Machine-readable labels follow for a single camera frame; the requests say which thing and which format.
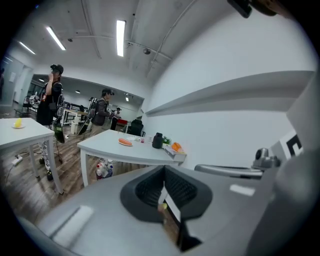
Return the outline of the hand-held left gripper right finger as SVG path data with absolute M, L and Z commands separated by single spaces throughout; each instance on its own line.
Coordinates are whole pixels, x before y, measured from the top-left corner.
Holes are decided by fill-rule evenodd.
M 253 233 L 266 209 L 277 174 L 242 179 L 165 166 L 191 183 L 197 194 L 182 208 L 180 244 L 163 244 L 168 256 L 247 256 Z

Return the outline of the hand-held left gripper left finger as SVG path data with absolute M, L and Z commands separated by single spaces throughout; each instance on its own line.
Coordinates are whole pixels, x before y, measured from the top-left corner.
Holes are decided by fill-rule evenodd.
M 178 256 L 180 250 L 161 223 L 140 221 L 122 205 L 122 187 L 151 171 L 152 166 L 88 185 L 52 209 L 37 227 L 50 236 L 78 207 L 93 210 L 69 249 L 82 256 Z

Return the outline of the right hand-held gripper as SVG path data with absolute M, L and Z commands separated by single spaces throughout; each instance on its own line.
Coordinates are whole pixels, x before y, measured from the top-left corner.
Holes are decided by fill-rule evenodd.
M 320 74 L 316 72 L 287 112 L 303 151 L 264 173 L 258 186 L 231 184 L 218 209 L 243 197 L 196 256 L 312 256 L 320 243 Z

